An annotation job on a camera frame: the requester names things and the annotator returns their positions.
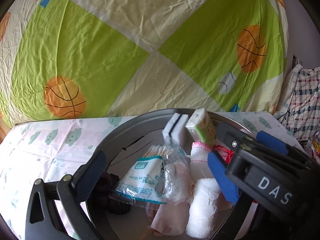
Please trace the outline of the red gold embroidered pouch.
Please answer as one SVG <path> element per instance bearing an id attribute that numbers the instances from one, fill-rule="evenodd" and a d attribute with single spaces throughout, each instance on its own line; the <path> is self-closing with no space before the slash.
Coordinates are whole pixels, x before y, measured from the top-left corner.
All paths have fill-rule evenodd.
<path id="1" fill-rule="evenodd" d="M 229 150 L 222 145 L 214 145 L 213 150 L 216 150 L 216 152 L 222 157 L 226 164 L 229 164 L 231 162 L 231 159 L 234 155 L 234 152 L 232 150 Z"/>

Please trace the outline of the white sock red trim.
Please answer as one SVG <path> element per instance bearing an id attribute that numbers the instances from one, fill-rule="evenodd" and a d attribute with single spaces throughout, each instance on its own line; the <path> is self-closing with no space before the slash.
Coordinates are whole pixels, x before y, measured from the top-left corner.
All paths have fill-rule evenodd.
<path id="1" fill-rule="evenodd" d="M 190 175 L 194 182 L 203 178 L 213 178 L 208 166 L 211 149 L 202 142 L 193 142 L 190 153 Z"/>

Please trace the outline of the green tissue pack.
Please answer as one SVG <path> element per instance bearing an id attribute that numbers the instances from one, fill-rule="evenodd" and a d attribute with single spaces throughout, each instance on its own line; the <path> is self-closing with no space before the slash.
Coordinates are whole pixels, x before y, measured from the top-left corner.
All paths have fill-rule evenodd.
<path id="1" fill-rule="evenodd" d="M 195 142 L 202 142 L 209 148 L 213 148 L 216 129 L 205 108 L 196 109 L 185 124 L 185 127 Z"/>

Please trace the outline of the clear plastic cotton bag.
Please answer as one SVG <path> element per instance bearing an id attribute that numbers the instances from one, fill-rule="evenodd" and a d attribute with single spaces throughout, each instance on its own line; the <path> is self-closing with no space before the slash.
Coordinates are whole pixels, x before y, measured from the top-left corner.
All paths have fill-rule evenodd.
<path id="1" fill-rule="evenodd" d="M 193 180 L 190 175 L 189 157 L 177 145 L 164 145 L 163 199 L 166 202 L 182 203 L 191 198 Z"/>

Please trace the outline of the white gauze roll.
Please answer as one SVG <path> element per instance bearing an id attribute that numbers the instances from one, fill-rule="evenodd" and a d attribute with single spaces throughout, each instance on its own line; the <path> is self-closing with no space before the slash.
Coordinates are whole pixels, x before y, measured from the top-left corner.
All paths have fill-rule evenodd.
<path id="1" fill-rule="evenodd" d="M 219 226 L 218 216 L 222 211 L 231 209 L 214 178 L 198 179 L 189 209 L 186 234 L 193 238 L 209 238 Z"/>

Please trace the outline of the white black sponge block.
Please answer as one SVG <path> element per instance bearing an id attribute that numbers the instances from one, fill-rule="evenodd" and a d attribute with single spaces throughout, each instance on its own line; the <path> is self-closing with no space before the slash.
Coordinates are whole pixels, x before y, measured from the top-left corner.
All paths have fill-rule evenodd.
<path id="1" fill-rule="evenodd" d="M 183 142 L 186 137 L 187 129 L 185 125 L 188 120 L 189 115 L 174 113 L 162 131 L 164 140 L 172 138 L 176 142 Z"/>

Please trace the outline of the round metal tin box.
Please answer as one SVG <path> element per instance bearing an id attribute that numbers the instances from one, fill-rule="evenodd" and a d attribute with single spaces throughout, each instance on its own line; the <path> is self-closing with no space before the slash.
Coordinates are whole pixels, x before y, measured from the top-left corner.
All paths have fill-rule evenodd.
<path id="1" fill-rule="evenodd" d="M 122 178 L 148 148 L 163 142 L 162 129 L 174 113 L 192 115 L 193 109 L 172 108 L 146 113 L 113 130 L 98 149 L 106 155 L 107 173 Z M 229 211 L 218 213 L 217 229 L 211 239 L 236 239 L 247 217 L 252 200 L 242 195 Z M 133 206 L 125 215 L 103 212 L 90 197 L 86 202 L 89 216 L 103 239 L 143 239 L 149 220 L 145 210 Z"/>

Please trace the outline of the pink cloth drawstring pouch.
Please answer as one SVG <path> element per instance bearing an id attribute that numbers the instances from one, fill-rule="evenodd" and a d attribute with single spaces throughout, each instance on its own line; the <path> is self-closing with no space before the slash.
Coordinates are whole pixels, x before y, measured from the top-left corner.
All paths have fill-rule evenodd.
<path id="1" fill-rule="evenodd" d="M 189 218 L 190 200 L 191 198 L 188 202 L 182 203 L 165 201 L 165 204 L 160 205 L 150 225 L 154 234 L 165 236 L 183 234 Z"/>

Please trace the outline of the cotton swab packet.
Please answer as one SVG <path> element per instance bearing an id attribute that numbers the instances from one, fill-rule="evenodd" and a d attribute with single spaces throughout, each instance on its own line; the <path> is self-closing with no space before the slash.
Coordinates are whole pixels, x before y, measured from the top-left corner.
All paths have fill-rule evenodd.
<path id="1" fill-rule="evenodd" d="M 152 145 L 136 160 L 114 191 L 130 205 L 162 204 L 164 186 L 164 145 Z"/>

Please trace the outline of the plaid fabric bag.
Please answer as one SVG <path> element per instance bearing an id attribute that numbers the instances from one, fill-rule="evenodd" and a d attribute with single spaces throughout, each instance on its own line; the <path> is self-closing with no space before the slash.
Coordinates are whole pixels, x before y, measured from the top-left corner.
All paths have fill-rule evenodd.
<path id="1" fill-rule="evenodd" d="M 273 116 L 307 155 L 319 154 L 319 67 L 297 64 L 289 72 Z"/>

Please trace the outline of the white cloud-print table cloth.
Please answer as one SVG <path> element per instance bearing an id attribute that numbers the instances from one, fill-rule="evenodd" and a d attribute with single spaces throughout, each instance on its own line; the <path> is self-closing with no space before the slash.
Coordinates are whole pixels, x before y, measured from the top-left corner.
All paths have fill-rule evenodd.
<path id="1" fill-rule="evenodd" d="M 266 133 L 302 149 L 299 142 L 276 118 L 268 112 L 215 113 L 233 120 L 245 127 L 255 137 L 259 131 Z M 93 118 L 29 122 L 15 126 L 1 143 L 1 215 L 17 239 L 25 239 L 27 207 L 34 181 L 60 180 L 66 174 L 88 162 L 96 147 L 114 129 L 135 116 L 116 118 Z M 143 132 L 138 142 L 122 144 L 123 151 L 113 163 L 111 173 L 122 177 L 120 168 L 129 161 L 135 161 L 140 153 L 153 144 L 163 142 L 162 129 L 151 125 L 150 132 Z M 72 139 L 71 135 L 80 135 Z"/>

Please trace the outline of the green cream basketball sheet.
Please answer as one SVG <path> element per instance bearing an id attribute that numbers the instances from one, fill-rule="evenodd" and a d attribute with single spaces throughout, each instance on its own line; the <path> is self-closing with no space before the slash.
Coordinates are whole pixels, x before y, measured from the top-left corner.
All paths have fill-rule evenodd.
<path id="1" fill-rule="evenodd" d="M 288 41 L 283 0 L 14 0 L 1 20 L 1 123 L 272 113 Z"/>

